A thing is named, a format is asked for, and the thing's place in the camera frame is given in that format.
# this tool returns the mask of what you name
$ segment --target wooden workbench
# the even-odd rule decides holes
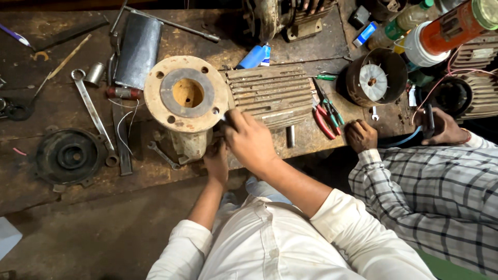
[[[341,7],[341,10],[345,8],[352,10],[347,6]],[[214,44],[199,36],[165,25],[158,60],[174,55],[192,55],[223,70],[223,65],[234,67],[252,48],[252,44],[242,36],[242,27],[237,28],[241,26],[238,24],[241,15],[237,11],[154,10],[150,13],[198,30],[202,30],[201,25],[204,23],[210,32],[222,38],[221,42]],[[48,37],[100,14],[104,14],[112,21],[117,12],[5,12],[0,13],[0,22],[30,40]],[[342,57],[349,56],[351,48],[348,47],[345,36],[348,41],[352,41],[356,35],[355,30],[342,28],[345,23],[342,20],[348,16],[349,13],[340,14],[337,7],[323,19],[323,31],[314,37],[290,44],[280,35],[274,38],[270,42],[271,64],[300,63],[310,74],[323,70],[340,72],[348,65],[348,61]],[[30,119],[24,122],[0,120],[0,181],[2,182],[0,216],[35,205],[55,201],[77,203],[206,174],[202,169],[202,161],[173,171],[158,154],[146,148],[147,143],[154,139],[154,135],[161,136],[165,130],[151,117],[146,106],[141,106],[134,118],[129,140],[130,148],[136,157],[132,163],[133,175],[120,177],[118,167],[103,167],[94,178],[94,185],[86,189],[79,185],[72,186],[63,194],[50,191],[50,184],[35,178],[32,155],[45,134],[46,127],[56,125],[58,128],[80,128],[97,132],[70,77],[70,72],[77,68],[86,71],[96,62],[106,63],[111,54],[109,28],[104,26],[91,32],[91,39],[53,79],[45,84],[38,95],[35,112]],[[44,61],[43,56],[34,57],[31,49],[21,45],[6,33],[0,32],[0,75],[7,82],[1,88],[0,96],[15,95],[23,98],[32,96],[47,74],[55,69],[84,37],[80,36],[48,49],[46,51],[48,60]],[[352,52],[353,57],[361,53],[361,50]],[[344,91],[336,92],[335,82],[320,81],[320,83],[326,92],[331,93],[330,98],[346,122],[358,118],[368,120],[378,129],[380,137],[402,135],[413,131],[406,121],[409,109],[405,95],[398,105],[378,107],[380,120],[373,122],[370,120],[368,108],[359,107],[348,101],[347,93]],[[88,88],[88,90],[108,133],[114,138],[111,103],[105,98],[104,82],[99,89]],[[126,101],[124,105],[134,106],[136,103]],[[285,130],[273,132],[275,149],[281,157],[289,158],[345,145],[343,137],[337,137],[334,141],[327,140],[316,126],[311,113],[310,118],[296,126],[295,133],[296,147],[288,149]],[[14,147],[27,153],[28,156],[16,153],[12,150]],[[171,151],[169,147],[161,148]],[[229,157],[229,165],[232,169],[241,167],[233,156]]]

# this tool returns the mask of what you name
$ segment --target blue wire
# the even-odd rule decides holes
[[[403,143],[406,143],[406,142],[408,142],[410,139],[412,139],[413,137],[415,137],[415,135],[417,135],[417,133],[419,133],[419,132],[420,132],[420,128],[421,128],[421,127],[422,127],[422,126],[417,127],[417,129],[415,129],[415,131],[414,131],[414,132],[413,132],[410,136],[408,136],[407,138],[405,138],[405,139],[403,139],[403,140],[401,140],[401,141],[398,141],[398,142],[396,142],[396,143],[392,143],[392,144],[387,144],[387,145],[379,145],[379,147],[382,147],[382,148],[392,148],[392,147],[399,146],[399,145],[401,145],[401,144],[403,144]]]

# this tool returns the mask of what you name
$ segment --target combination wrench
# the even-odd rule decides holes
[[[111,142],[111,139],[109,138],[109,135],[107,134],[107,131],[104,128],[104,124],[102,124],[99,114],[97,114],[97,110],[95,110],[95,107],[93,106],[92,99],[90,99],[90,95],[87,92],[85,84],[83,84],[83,79],[85,78],[85,76],[86,76],[85,72],[81,69],[76,69],[73,70],[73,72],[71,72],[71,77],[76,83],[78,91],[80,91],[81,97],[83,98],[83,102],[85,102],[85,106],[87,107],[88,112],[90,113],[90,117],[92,117],[92,121],[97,127],[99,133],[106,137],[106,142],[104,144],[106,145],[107,151],[109,152],[109,156],[106,158],[106,165],[109,167],[113,167],[118,165],[120,161],[118,156],[116,156],[116,150],[114,150],[113,143]]]
[[[372,107],[372,120],[378,121],[377,108],[375,106]]]
[[[171,168],[173,170],[178,170],[180,168],[179,164],[173,162],[170,158],[168,158],[167,155],[165,155],[161,150],[159,150],[155,141],[151,141],[147,146],[147,148],[156,151],[163,159],[165,159],[169,163],[169,165],[171,165]]]

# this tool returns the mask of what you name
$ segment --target green-handled screwdriver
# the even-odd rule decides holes
[[[318,80],[328,80],[328,81],[334,81],[337,79],[336,75],[317,75],[317,76],[307,76],[307,77],[314,77]]]

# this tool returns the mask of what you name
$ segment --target white container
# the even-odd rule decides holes
[[[408,59],[406,66],[408,72],[415,71],[422,67],[431,67],[445,60],[450,55],[451,51],[443,52],[439,55],[428,53],[420,43],[420,32],[427,26],[430,21],[426,21],[415,27],[410,33],[394,48],[394,52],[398,53],[403,59]]]
[[[0,217],[0,261],[21,240],[22,234],[5,217]]]

